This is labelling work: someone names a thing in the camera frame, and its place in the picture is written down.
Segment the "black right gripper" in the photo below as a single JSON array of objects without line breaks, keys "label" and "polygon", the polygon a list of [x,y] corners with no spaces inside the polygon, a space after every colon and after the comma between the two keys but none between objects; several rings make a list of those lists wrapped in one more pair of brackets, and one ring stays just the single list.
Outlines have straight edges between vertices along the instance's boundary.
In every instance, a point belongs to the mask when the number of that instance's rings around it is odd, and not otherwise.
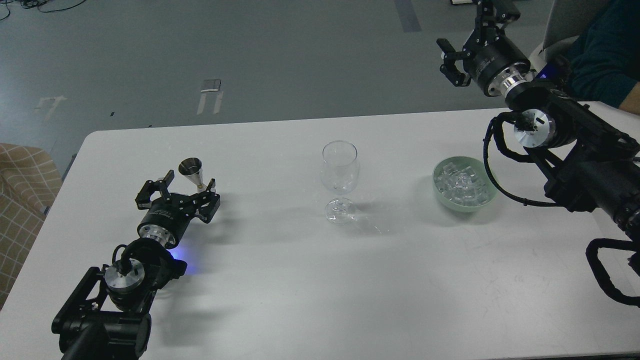
[{"label": "black right gripper", "polygon": [[[445,38],[438,38],[436,45],[442,52],[439,71],[455,87],[468,87],[475,82],[487,97],[505,93],[503,81],[512,75],[525,75],[531,70],[531,62],[506,36],[510,23],[521,18],[521,12],[512,0],[474,0],[476,17],[472,38],[457,51]],[[460,71],[457,62],[462,61]]]}]

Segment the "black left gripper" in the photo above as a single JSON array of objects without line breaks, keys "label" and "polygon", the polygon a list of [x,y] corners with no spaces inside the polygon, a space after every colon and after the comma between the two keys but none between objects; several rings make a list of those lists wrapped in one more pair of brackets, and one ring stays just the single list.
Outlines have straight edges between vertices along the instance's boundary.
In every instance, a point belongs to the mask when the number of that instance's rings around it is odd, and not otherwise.
[{"label": "black left gripper", "polygon": [[[178,246],[193,218],[209,224],[221,205],[215,178],[211,178],[203,191],[190,197],[171,196],[169,186],[174,178],[174,170],[169,170],[158,180],[147,180],[135,196],[137,209],[147,210],[137,226],[137,234],[141,239],[155,240],[165,249]],[[160,197],[152,201],[156,192]]]}]

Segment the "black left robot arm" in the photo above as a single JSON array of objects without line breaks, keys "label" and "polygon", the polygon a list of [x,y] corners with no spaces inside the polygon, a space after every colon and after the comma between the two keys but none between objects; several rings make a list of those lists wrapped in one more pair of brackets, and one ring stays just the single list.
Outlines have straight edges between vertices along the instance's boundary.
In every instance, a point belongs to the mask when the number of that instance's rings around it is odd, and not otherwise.
[{"label": "black left robot arm", "polygon": [[59,337],[64,360],[138,360],[147,350],[157,291],[185,275],[188,266],[170,251],[192,219],[210,223],[221,203],[215,179],[204,184],[198,158],[183,160],[178,171],[196,192],[169,191],[173,170],[147,180],[135,197],[145,211],[138,238],[119,244],[110,264],[89,268],[55,315],[51,331]]}]

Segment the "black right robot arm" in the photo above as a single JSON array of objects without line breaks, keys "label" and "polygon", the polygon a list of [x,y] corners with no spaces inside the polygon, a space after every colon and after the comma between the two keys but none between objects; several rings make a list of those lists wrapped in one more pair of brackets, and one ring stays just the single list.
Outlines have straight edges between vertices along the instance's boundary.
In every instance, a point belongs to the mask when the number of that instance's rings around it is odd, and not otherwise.
[{"label": "black right robot arm", "polygon": [[[600,249],[631,252],[639,271],[639,144],[562,91],[560,82],[535,74],[530,60],[506,36],[521,12],[510,0],[478,0],[473,32],[460,51],[437,39],[439,70],[456,87],[475,82],[487,97],[503,97],[509,111],[493,117],[483,138],[482,161],[490,183],[508,198],[531,207],[570,212],[601,208],[628,240],[593,239],[585,255],[595,280],[612,300],[638,306],[638,296],[615,287],[599,260]],[[490,169],[489,145],[519,163],[535,164],[546,177],[547,202],[511,194]]]}]

